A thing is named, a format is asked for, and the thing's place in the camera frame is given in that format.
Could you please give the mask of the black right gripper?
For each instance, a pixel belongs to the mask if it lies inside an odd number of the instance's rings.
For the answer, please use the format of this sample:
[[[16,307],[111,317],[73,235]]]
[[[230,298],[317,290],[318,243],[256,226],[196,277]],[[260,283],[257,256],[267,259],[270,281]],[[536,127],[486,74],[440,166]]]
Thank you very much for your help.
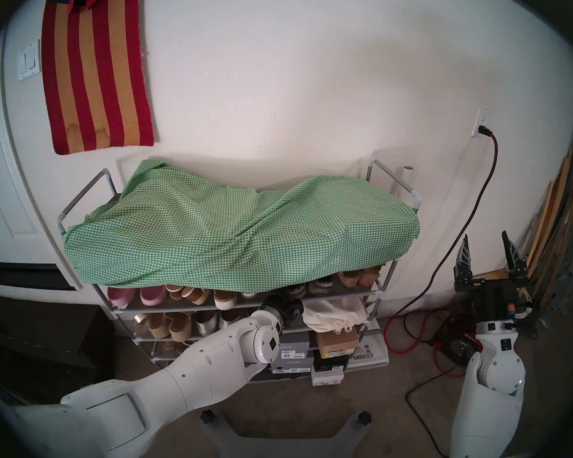
[[[508,278],[473,278],[471,254],[467,234],[458,249],[453,269],[456,292],[471,292],[473,312],[477,323],[507,321],[515,318],[515,303],[519,289],[529,286],[526,258],[520,256],[517,247],[502,232],[502,242],[507,261]]]

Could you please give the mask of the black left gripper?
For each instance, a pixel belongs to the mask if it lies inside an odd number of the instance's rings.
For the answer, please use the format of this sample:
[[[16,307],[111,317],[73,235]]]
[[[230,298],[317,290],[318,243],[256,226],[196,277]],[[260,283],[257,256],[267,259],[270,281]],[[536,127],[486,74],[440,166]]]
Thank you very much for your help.
[[[266,306],[280,313],[283,323],[291,323],[304,314],[300,299],[291,299],[281,292],[271,292],[266,297]]]

